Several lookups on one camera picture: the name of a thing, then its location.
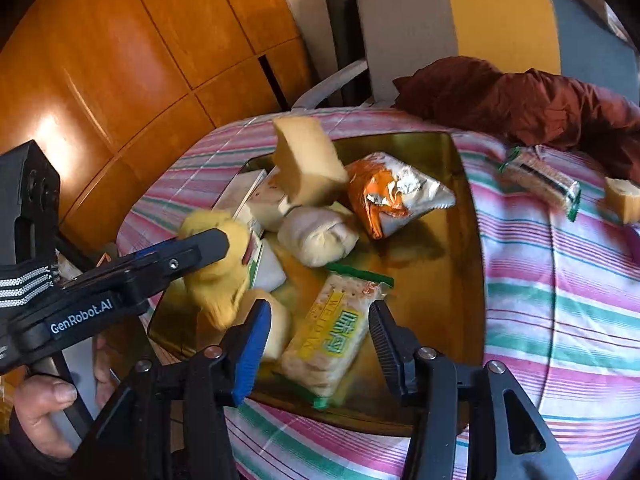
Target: dark red blanket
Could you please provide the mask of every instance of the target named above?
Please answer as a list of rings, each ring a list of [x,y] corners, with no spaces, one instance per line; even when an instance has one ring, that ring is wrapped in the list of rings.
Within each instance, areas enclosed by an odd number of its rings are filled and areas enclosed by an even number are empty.
[[[582,150],[610,176],[640,181],[640,108],[607,89],[534,69],[505,74],[463,56],[394,83],[396,107],[413,115],[526,146]]]

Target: pink striped fabric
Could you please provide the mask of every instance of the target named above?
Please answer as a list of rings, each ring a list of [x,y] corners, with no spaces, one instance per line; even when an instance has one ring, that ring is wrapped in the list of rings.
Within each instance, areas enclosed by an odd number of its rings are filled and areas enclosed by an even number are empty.
[[[334,139],[448,131],[394,110],[314,110]],[[189,211],[210,207],[254,156],[274,148],[272,116],[219,128],[148,190],[118,234],[121,253],[171,237]],[[540,148],[582,184],[575,223],[497,172],[507,147],[450,130],[469,180],[486,281],[485,360],[500,359],[545,417],[578,477],[604,480],[640,428],[640,269],[603,205],[604,176],[581,153]],[[158,297],[153,298],[152,309]],[[143,317],[146,324],[150,312]],[[247,401],[226,412],[241,472],[261,479],[392,479],[407,439],[364,435]],[[454,477],[466,476],[460,435]]]

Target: chair armrest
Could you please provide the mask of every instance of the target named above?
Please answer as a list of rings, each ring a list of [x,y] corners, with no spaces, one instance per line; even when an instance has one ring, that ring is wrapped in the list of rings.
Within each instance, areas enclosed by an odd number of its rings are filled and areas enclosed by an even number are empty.
[[[322,101],[327,99],[332,93],[337,92],[345,86],[349,81],[355,79],[356,76],[362,74],[369,68],[366,59],[359,59],[346,67],[338,70],[335,74],[331,74],[324,81],[319,82],[311,90],[307,90],[300,96],[292,109],[303,108],[311,110],[316,108]]]

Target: bread loaf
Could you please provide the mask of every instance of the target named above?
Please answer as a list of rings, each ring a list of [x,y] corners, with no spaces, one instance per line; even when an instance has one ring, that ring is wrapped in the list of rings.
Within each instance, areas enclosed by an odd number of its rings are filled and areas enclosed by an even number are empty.
[[[623,224],[640,221],[640,188],[629,180],[605,178],[605,201]]]
[[[331,205],[349,177],[320,121],[285,117],[274,119],[273,126],[278,136],[273,161],[280,168],[276,182],[289,203]]]

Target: wooden cabinet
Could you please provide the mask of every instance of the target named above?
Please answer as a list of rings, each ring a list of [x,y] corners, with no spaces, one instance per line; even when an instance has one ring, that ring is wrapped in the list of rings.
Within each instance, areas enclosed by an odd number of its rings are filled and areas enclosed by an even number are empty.
[[[115,151],[188,86],[140,0],[43,0],[50,63]]]
[[[192,88],[252,55],[227,0],[143,1]]]
[[[255,57],[213,78],[196,95],[216,126],[280,110]]]
[[[285,0],[229,0],[256,54],[297,37]]]
[[[212,129],[196,97],[188,95],[137,134],[122,150],[122,160],[146,190]]]
[[[312,87],[305,43],[302,38],[294,38],[268,50],[266,56],[291,108]]]
[[[98,250],[191,145],[280,91],[290,106],[309,74],[285,0],[37,0],[0,51],[0,152],[36,139],[62,231]]]

